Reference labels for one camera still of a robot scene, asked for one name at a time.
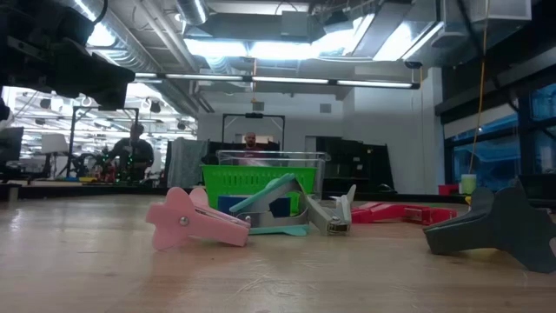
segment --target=teal plastic part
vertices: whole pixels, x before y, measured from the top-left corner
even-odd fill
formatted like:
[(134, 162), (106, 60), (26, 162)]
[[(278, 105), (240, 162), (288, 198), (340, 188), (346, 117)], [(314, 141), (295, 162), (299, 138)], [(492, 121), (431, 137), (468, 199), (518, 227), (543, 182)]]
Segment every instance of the teal plastic part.
[(286, 174), (286, 175), (284, 175), (280, 178), (273, 179), (272, 181), (270, 181), (267, 184), (267, 187), (265, 189), (257, 192), (253, 196), (250, 196), (249, 198), (247, 198), (247, 199), (241, 201), (240, 203), (234, 205), (233, 207), (229, 208), (229, 211), (232, 212), (232, 213), (239, 212), (239, 211), (243, 210), (245, 207), (247, 207), (248, 205), (252, 204), (253, 202), (261, 199), (263, 196), (266, 196), (267, 194), (269, 194), (270, 192), (272, 192), (276, 188), (282, 186), (284, 183), (289, 183), (289, 182), (293, 181), (294, 179), (295, 179), (294, 174)]
[(249, 235), (265, 235), (265, 234), (287, 234), (290, 236), (306, 236), (309, 232), (309, 225), (295, 226), (279, 226), (279, 227), (261, 227), (254, 228), (249, 231)]

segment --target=man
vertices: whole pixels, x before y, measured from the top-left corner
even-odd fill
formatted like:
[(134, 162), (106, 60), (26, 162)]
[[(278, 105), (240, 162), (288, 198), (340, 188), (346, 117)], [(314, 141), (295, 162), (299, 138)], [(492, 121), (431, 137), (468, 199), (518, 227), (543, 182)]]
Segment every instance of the man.
[(145, 170), (152, 165), (155, 160), (155, 152), (150, 143), (140, 139), (144, 128), (141, 124), (131, 126), (130, 138), (123, 138), (114, 145), (114, 149), (109, 152), (107, 162), (112, 162), (115, 157), (120, 157), (120, 166), (126, 165), (128, 157), (134, 152), (134, 168), (129, 170), (132, 181), (142, 180)]
[(245, 134), (245, 150), (261, 150), (257, 147), (257, 135), (252, 131)]

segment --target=white wall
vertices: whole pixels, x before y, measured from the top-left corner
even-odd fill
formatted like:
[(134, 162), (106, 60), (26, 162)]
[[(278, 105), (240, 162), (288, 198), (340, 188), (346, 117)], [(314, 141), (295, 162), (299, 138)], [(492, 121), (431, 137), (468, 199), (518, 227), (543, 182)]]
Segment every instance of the white wall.
[[(206, 94), (216, 113), (199, 116), (198, 139), (220, 141), (222, 113), (251, 112), (252, 95)], [(430, 69), (421, 90), (355, 88), (343, 102), (327, 95), (260, 94), (265, 114), (286, 115), (285, 150), (304, 151), (306, 136), (343, 137), (368, 144), (386, 144), (394, 187), (406, 194), (437, 194), (444, 183), (444, 138), (434, 106), (442, 101), (441, 70)], [(332, 114), (321, 114), (320, 103), (331, 103)], [(238, 118), (226, 129), (235, 134), (254, 131), (281, 138), (272, 122)]]
[(444, 182), (442, 128), (434, 115), (439, 69), (429, 71), (422, 92), (423, 101), (421, 90), (356, 88), (344, 101), (343, 137), (386, 144), (400, 193), (436, 194)]
[[(252, 111), (251, 94), (235, 94), (225, 96), (221, 93), (205, 94), (208, 102), (216, 113), (201, 114), (199, 116), (198, 140), (222, 140), (222, 113), (244, 114)], [(285, 149), (289, 151), (304, 151), (306, 136), (341, 137), (342, 102), (336, 101), (334, 95), (305, 95), (296, 94), (293, 97), (283, 94), (259, 94), (257, 101), (265, 103), (264, 114), (285, 115)], [(332, 104), (331, 114), (321, 114), (320, 104)], [(236, 134), (253, 131), (259, 135), (274, 136), (275, 141), (282, 142), (281, 129), (268, 118), (247, 119), (238, 117), (226, 119), (224, 142), (231, 143)], [(274, 118), (281, 126), (281, 119)]]

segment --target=person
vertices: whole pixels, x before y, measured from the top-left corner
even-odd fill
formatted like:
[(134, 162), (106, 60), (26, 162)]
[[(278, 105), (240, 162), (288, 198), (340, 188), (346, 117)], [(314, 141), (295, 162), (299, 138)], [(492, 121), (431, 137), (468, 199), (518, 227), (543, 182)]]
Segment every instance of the person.
[(145, 170), (151, 166), (155, 160), (153, 147), (147, 141), (140, 139), (144, 127), (141, 124), (133, 124), (129, 133), (129, 138), (123, 138), (114, 145), (114, 149), (109, 152), (107, 163), (111, 163), (116, 157), (120, 157), (120, 164), (125, 164), (128, 157), (134, 156), (133, 169), (129, 170), (132, 181), (142, 180)]
[(257, 147), (257, 135), (252, 131), (245, 134), (245, 150), (262, 150), (261, 147)]
[(261, 151), (263, 148), (257, 146), (257, 135), (250, 131), (245, 134), (245, 148), (246, 152), (243, 153), (243, 159), (240, 160), (240, 165), (248, 166), (267, 166), (264, 161), (252, 160), (251, 158), (261, 158), (264, 157), (261, 153), (250, 153), (247, 151)]

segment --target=green plastic basket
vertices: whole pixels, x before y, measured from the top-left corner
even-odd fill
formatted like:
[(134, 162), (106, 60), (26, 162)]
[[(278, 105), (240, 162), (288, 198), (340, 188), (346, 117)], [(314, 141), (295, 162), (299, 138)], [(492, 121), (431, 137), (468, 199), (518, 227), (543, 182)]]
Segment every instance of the green plastic basket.
[[(217, 208), (220, 195), (254, 195), (263, 190), (267, 183), (284, 174), (292, 173), (307, 193), (313, 193), (316, 168), (312, 167), (267, 167), (241, 165), (203, 165), (202, 174), (207, 188), (211, 208)], [(299, 194), (292, 192), (290, 212), (299, 212)]]

